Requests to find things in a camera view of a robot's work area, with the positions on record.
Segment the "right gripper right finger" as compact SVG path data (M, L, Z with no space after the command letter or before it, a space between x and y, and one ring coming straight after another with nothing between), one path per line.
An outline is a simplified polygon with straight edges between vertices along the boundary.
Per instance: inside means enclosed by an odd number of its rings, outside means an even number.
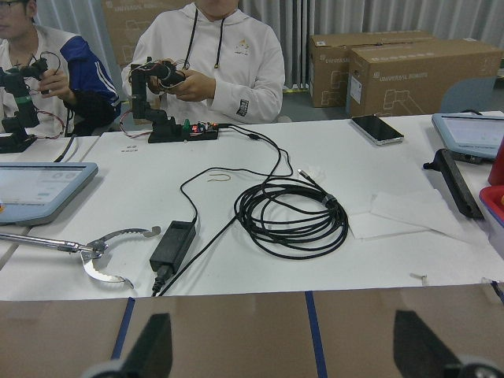
M414 311L397 310L393 357L402 377L458 377L462 363Z

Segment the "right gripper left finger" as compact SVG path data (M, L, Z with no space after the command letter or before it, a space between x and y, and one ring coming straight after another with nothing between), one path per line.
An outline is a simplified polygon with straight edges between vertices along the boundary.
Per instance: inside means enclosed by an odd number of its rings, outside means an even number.
M168 377L172 369L172 330L168 313L148 320L128 357L120 377Z

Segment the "second small black robot arm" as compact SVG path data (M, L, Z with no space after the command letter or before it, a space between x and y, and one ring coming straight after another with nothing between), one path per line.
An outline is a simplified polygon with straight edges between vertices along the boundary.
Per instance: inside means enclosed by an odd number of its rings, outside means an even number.
M39 60L21 69L12 67L7 71L1 69L1 87L10 93L17 104L13 117L2 120L2 126L7 136L1 137L1 153L20 153L36 141L35 135L29 135L25 129L39 125L39 118L24 79L28 77L41 80L42 74L48 69L46 59Z

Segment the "small black robot arm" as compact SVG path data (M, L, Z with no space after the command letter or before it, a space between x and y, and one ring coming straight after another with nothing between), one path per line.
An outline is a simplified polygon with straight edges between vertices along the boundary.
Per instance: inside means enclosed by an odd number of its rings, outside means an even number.
M146 99L146 88L152 76L161 78L161 86L169 84L172 86L182 83L186 76L183 73L176 73L176 65L171 62L152 61L151 57L147 58L146 63L141 65L132 65L131 72L128 74L128 82L132 85L132 104L130 113L134 119L144 119L152 122L152 132L150 132L149 143L165 143L179 142L192 140L213 140L217 138L218 131L222 128L232 128L236 132L246 135L249 139L263 140L273 146L278 153L278 159L272 171L269 174L253 172L248 169L229 169L223 167L210 167L198 175L190 178L180 186L183 195L188 199L195 210L195 217L190 224L194 225L198 218L198 210L191 198L183 191L183 186L189 183L196 177L202 175L209 170L223 169L228 171L244 171L254 175L264 176L264 180L248 189L246 189L235 200L234 211L235 216L212 238L212 240L197 254L184 268L176 273L176 278L160 293L163 295L176 279L185 272L185 270L202 254L234 221L242 225L243 229L249 234L249 237L268 254L284 258L287 260L309 260L330 254L337 250L347 238L350 224L345 209L340 205L337 199L330 195L318 183L316 183L309 175L300 170L299 174L306 182L292 178L293 168L290 163L289 154L286 150L280 149L275 142L266 135L260 132L253 132L241 126L229 123L204 123L199 122L192 125L188 120L184 125L177 124L174 117L168 117L163 109L153 109L149 101ZM280 159L282 151L285 153L287 165L290 173L286 175L274 175ZM298 213L312 214L311 212L302 210L298 207L288 205L286 202L280 201L278 198L282 195L297 195L311 198L318 201L324 209L318 212L312 212L314 215L298 220L274 222L265 220L264 210L270 202L275 202L279 205L285 205L289 209L293 209ZM261 215L253 217L255 207L263 204ZM296 244L311 243L326 236L338 232L334 241L314 249L296 246ZM295 250L309 251L313 250L313 254L307 255L283 255L274 253L264 243L278 244ZM430 328L421 322L421 319L413 313L413 315L402 315L402 318L396 325L408 326L406 331L419 331L422 337L425 338L424 343L427 351L433 353L433 361L430 367L437 368L439 365L441 377L462 377L465 372L464 366L461 365L452 351L447 348Z

